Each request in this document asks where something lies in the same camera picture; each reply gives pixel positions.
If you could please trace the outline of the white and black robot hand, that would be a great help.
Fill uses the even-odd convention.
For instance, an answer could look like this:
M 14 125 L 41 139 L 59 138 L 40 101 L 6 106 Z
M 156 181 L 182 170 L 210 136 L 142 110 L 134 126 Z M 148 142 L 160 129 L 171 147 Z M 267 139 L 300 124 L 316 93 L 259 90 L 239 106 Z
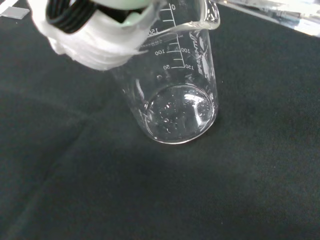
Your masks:
M 139 55 L 159 0 L 29 0 L 37 30 L 58 55 L 107 71 Z

